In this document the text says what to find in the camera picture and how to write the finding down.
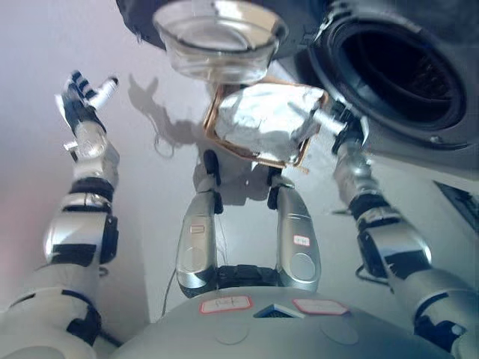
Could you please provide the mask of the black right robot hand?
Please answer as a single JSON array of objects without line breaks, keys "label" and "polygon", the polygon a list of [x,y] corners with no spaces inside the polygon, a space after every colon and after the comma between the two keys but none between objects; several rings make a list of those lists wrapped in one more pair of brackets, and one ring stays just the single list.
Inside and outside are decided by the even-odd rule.
[{"label": "black right robot hand", "polygon": [[357,115],[340,101],[317,100],[310,109],[294,102],[288,102],[287,105],[303,120],[302,125],[291,135],[297,142],[305,141],[321,129],[335,137],[334,150],[346,141],[357,141],[363,145],[367,140],[367,119]]}]

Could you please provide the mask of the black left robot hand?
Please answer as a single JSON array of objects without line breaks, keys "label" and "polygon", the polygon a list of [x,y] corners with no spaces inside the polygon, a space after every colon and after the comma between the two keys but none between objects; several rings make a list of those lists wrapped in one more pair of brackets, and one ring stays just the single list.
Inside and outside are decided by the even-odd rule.
[{"label": "black left robot hand", "polygon": [[74,135],[84,122],[95,123],[106,132],[97,110],[112,97],[118,85],[118,78],[109,76],[99,87],[93,88],[80,71],[70,74],[62,92],[55,95],[55,104]]}]

